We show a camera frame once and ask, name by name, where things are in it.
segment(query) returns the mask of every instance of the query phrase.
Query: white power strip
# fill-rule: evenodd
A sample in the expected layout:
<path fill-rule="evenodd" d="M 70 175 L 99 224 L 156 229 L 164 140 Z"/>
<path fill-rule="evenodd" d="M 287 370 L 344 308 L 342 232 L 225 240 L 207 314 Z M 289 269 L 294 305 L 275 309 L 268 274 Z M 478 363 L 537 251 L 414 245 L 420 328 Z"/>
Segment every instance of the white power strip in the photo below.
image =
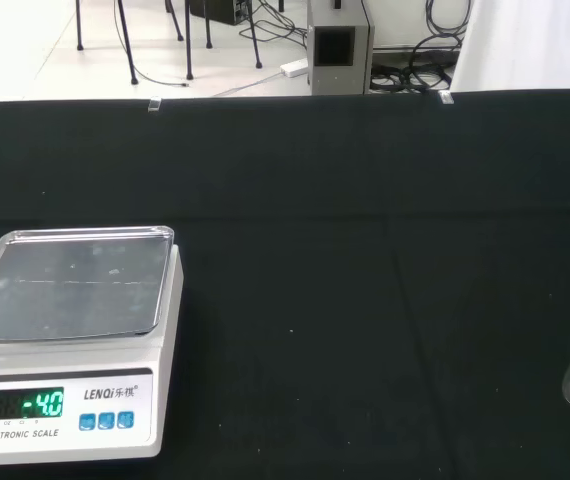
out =
<path fill-rule="evenodd" d="M 303 58 L 302 60 L 296 60 L 295 62 L 286 63 L 285 65 L 281 65 L 281 72 L 283 75 L 289 78 L 298 77 L 299 75 L 303 75 L 307 73 L 307 59 Z"/>

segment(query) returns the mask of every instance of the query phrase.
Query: digital scale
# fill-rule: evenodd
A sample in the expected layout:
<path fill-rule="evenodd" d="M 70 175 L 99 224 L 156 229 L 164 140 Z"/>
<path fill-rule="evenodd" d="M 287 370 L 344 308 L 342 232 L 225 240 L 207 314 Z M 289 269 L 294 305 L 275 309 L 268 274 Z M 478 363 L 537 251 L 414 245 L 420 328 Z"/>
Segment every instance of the digital scale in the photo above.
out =
<path fill-rule="evenodd" d="M 183 286 L 167 227 L 0 240 L 0 464 L 151 457 Z"/>

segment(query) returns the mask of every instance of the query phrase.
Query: blue button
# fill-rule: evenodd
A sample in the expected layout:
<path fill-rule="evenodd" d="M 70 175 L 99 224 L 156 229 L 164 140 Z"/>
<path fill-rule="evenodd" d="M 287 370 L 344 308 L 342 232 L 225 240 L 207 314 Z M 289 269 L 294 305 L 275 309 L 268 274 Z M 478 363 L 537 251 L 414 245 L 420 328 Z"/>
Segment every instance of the blue button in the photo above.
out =
<path fill-rule="evenodd" d="M 79 430 L 94 430 L 96 427 L 96 415 L 93 413 L 84 413 L 78 422 Z"/>
<path fill-rule="evenodd" d="M 134 412 L 120 412 L 118 414 L 118 428 L 132 428 L 134 426 Z"/>
<path fill-rule="evenodd" d="M 112 412 L 101 413 L 98 416 L 98 429 L 111 430 L 114 428 L 115 415 Z"/>

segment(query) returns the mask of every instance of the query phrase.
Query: black stand leg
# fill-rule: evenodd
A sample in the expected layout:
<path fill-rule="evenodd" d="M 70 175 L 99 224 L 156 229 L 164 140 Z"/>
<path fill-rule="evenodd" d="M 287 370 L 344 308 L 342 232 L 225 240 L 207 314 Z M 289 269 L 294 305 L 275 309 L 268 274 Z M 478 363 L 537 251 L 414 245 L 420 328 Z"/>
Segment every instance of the black stand leg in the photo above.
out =
<path fill-rule="evenodd" d="M 203 14 L 205 15 L 205 32 L 207 32 L 207 48 L 212 48 L 212 36 L 209 32 L 209 15 L 207 14 L 207 0 L 203 0 Z"/>
<path fill-rule="evenodd" d="M 252 29 L 252 40 L 254 40 L 254 52 L 256 53 L 256 68 L 263 68 L 261 58 L 258 56 L 258 42 L 256 41 L 256 30 L 254 29 L 254 14 L 252 13 L 252 0 L 247 1 L 247 14 L 249 15 L 249 26 Z"/>
<path fill-rule="evenodd" d="M 132 74 L 132 85 L 137 85 L 136 73 L 134 70 L 134 59 L 132 58 L 132 48 L 129 46 L 129 34 L 127 33 L 127 22 L 125 21 L 125 11 L 123 10 L 123 0 L 118 0 L 118 10 L 121 12 L 121 23 L 123 24 L 123 37 L 125 38 L 125 50 L 129 60 L 129 71 Z"/>
<path fill-rule="evenodd" d="M 81 0 L 76 0 L 76 35 L 78 37 L 78 45 L 76 50 L 83 50 L 83 38 L 81 36 Z"/>
<path fill-rule="evenodd" d="M 166 0 L 165 3 L 169 5 L 169 13 L 172 14 L 172 20 L 174 20 L 174 26 L 176 27 L 176 33 L 178 33 L 178 41 L 183 41 L 183 35 L 181 35 L 181 27 L 178 26 L 178 22 L 176 21 L 176 12 L 174 12 L 174 4 L 172 0 Z"/>
<path fill-rule="evenodd" d="M 185 38 L 187 45 L 187 78 L 188 80 L 194 80 L 194 75 L 192 74 L 192 37 L 189 30 L 189 0 L 185 0 Z"/>

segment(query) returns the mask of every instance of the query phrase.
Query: black tablecloth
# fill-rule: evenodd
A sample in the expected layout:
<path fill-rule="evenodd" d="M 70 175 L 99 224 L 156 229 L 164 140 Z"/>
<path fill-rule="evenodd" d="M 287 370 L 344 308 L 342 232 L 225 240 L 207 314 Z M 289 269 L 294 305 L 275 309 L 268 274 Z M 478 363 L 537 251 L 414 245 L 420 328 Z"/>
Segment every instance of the black tablecloth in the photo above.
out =
<path fill-rule="evenodd" d="M 0 236 L 122 224 L 185 270 L 161 454 L 0 478 L 570 478 L 569 92 L 0 104 Z"/>

